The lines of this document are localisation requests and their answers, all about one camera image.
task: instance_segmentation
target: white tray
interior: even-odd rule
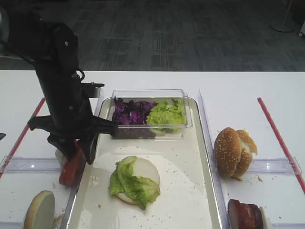
[[[105,118],[110,100],[100,117]],[[83,173],[68,223],[70,229],[219,228],[198,107],[189,99],[193,127],[179,140],[113,140],[100,135],[96,159]],[[136,155],[150,160],[161,176],[161,195],[142,211],[109,195],[115,162]]]

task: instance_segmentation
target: sesame seed bun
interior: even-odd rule
[[[225,177],[233,176],[241,157],[240,138],[235,130],[227,127],[218,134],[214,154],[218,171]]]
[[[245,130],[222,130],[214,144],[217,167],[224,177],[241,180],[253,160],[252,153],[257,154],[254,140]]]

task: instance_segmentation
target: bottom bun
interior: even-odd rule
[[[134,162],[132,167],[133,167],[133,174],[132,174],[133,176],[146,177],[153,180],[158,185],[160,185],[160,175],[158,174],[158,170],[156,166],[154,166],[154,164],[151,163],[149,160],[138,157],[138,159]],[[116,194],[116,196],[128,204],[134,204],[134,205],[138,204],[134,202],[131,198],[129,198],[124,192],[118,193]]]
[[[51,229],[54,222],[55,197],[42,191],[34,197],[24,220],[24,229]]]

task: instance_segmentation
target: lettuce leaf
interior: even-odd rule
[[[177,125],[184,123],[183,106],[178,100],[174,100],[172,106],[168,106],[167,102],[158,104],[151,109],[147,123],[149,125]],[[158,128],[155,131],[162,131],[166,133],[172,133],[179,128]]]
[[[147,177],[133,176],[136,156],[129,156],[117,163],[110,178],[110,195],[125,192],[140,208],[145,209],[148,202],[154,202],[160,194],[159,185]]]
[[[118,171],[115,170],[110,177],[110,186],[109,186],[110,195],[115,195],[118,193],[124,192],[124,188],[121,185],[118,178]]]

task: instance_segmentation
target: plastic bin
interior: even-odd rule
[[[107,114],[107,119],[112,120],[115,111],[115,102],[122,99],[123,102],[130,101],[140,102],[146,101],[150,103],[161,104],[168,103],[168,106],[174,105],[174,100],[178,101],[182,106],[182,116],[184,122],[175,125],[149,125],[144,120],[143,124],[119,125],[118,133],[114,139],[151,139],[151,138],[182,138],[184,130],[192,126],[190,118],[190,109],[188,105],[187,94],[183,90],[115,90],[112,93],[110,108]]]

